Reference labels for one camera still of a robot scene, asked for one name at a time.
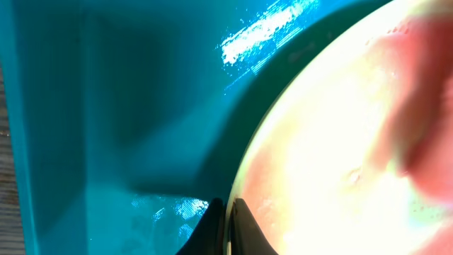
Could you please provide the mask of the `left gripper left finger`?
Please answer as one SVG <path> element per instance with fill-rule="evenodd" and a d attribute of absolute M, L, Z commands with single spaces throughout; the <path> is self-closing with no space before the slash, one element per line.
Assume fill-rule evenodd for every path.
<path fill-rule="evenodd" d="M 222 255 L 224 215 L 222 199 L 213 199 L 190 238 L 176 255 Z"/>

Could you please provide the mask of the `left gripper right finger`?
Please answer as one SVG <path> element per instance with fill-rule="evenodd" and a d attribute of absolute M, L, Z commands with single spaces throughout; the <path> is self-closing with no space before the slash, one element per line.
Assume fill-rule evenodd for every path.
<path fill-rule="evenodd" d="M 231 255 L 277 255 L 244 199 L 234 201 L 230 220 Z"/>

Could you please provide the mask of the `yellow plate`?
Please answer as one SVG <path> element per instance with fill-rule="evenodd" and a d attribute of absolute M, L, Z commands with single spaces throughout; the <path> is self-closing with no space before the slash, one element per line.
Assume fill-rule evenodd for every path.
<path fill-rule="evenodd" d="M 407 254 L 445 212 L 413 195 L 397 161 L 380 164 L 391 73 L 366 52 L 413 15 L 448 13 L 451 1 L 391 1 L 330 43 L 287 86 L 256 130 L 227 204 L 245 200 L 278 254 Z M 231 253 L 230 228 L 223 251 Z"/>

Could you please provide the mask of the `green and pink sponge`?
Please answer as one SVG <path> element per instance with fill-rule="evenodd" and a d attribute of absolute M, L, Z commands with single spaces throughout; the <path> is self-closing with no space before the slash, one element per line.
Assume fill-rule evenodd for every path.
<path fill-rule="evenodd" d="M 373 40 L 366 58 L 391 73 L 378 162 L 395 159 L 396 173 L 412 194 L 445 212 L 420 241 L 406 230 L 395 242 L 407 254 L 451 254 L 452 16 L 404 18 Z"/>

